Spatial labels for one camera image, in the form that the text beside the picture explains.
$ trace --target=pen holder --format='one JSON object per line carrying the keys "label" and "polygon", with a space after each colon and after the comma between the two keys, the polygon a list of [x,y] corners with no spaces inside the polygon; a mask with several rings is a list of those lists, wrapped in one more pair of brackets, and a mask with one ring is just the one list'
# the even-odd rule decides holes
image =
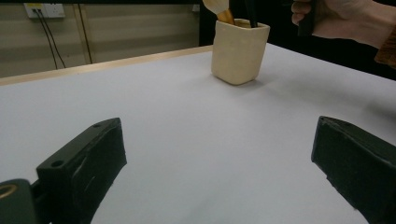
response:
{"label": "pen holder", "polygon": [[259,75],[270,27],[262,23],[258,25],[250,28],[249,21],[242,19],[235,19],[235,25],[216,22],[212,54],[215,77],[232,85],[241,85]]}

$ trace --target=utensil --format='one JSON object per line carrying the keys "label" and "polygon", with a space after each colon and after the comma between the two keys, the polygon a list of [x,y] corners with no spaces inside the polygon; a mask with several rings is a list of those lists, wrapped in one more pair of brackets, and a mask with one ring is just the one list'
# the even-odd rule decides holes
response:
{"label": "utensil", "polygon": [[230,10],[229,0],[203,0],[203,1],[205,7],[218,16],[219,21],[223,21],[235,25],[235,22],[233,21],[233,13]]}
{"label": "utensil", "polygon": [[245,0],[245,5],[247,7],[248,19],[250,20],[250,27],[256,28],[258,26],[256,17],[256,2],[255,0]]}

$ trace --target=black cable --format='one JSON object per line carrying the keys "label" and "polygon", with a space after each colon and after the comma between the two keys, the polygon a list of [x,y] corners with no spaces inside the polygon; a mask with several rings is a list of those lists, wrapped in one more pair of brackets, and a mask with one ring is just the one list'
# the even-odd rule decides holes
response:
{"label": "black cable", "polygon": [[52,58],[53,58],[53,61],[55,62],[55,68],[58,69],[58,64],[56,63],[55,54],[53,54],[52,45],[51,45],[51,43],[50,43],[50,37],[49,37],[49,34],[47,33],[46,27],[44,26],[44,23],[43,23],[43,21],[41,20],[40,14],[38,14],[37,10],[36,10],[36,9],[33,9],[33,12],[34,12],[35,14],[37,14],[37,17],[40,19],[40,23],[41,23],[41,25],[43,26],[44,32],[46,33],[47,39],[48,39],[48,41],[49,41],[50,52],[52,53]]}
{"label": "black cable", "polygon": [[90,47],[90,42],[88,41],[88,37],[87,37],[87,32],[85,32],[86,31],[86,29],[85,29],[85,20],[84,20],[84,18],[82,18],[82,9],[81,9],[81,4],[78,4],[78,11],[79,11],[79,17],[81,18],[81,25],[82,25],[82,29],[84,30],[84,37],[85,37],[85,39],[87,40],[87,41],[85,41],[85,45],[87,46],[87,50],[88,50],[88,56],[89,56],[89,58],[90,58],[90,63],[93,63],[93,60],[92,60],[92,55],[91,55],[91,47]]}
{"label": "black cable", "polygon": [[55,39],[53,38],[53,35],[52,35],[52,32],[50,31],[49,26],[47,25],[47,21],[46,21],[44,15],[43,15],[43,13],[41,12],[41,10],[38,10],[38,12],[39,12],[39,13],[41,14],[41,16],[43,17],[43,21],[44,21],[44,23],[46,24],[47,29],[49,30],[49,35],[50,35],[50,37],[52,38],[53,46],[55,47],[56,53],[58,54],[59,59],[61,59],[61,62],[62,62],[62,64],[64,65],[64,60],[62,59],[61,54],[59,53],[59,50],[58,50],[58,48],[56,47]]}

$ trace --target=white table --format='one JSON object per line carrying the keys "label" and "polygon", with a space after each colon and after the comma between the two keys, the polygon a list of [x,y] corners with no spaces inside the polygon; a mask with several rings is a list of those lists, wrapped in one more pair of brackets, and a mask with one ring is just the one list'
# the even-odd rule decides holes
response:
{"label": "white table", "polygon": [[257,80],[235,87],[211,75],[209,50],[3,79],[0,182],[32,183],[49,155],[119,117],[128,164],[92,223],[367,223],[312,144],[323,115],[396,145],[396,82],[268,45]]}

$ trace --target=wall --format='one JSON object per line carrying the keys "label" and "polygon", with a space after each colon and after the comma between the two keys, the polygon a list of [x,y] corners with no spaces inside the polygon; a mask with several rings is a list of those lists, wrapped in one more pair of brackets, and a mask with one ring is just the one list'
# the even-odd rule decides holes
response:
{"label": "wall", "polygon": [[[66,67],[197,47],[192,5],[69,5],[47,19]],[[55,69],[38,19],[23,4],[0,4],[0,77]]]}

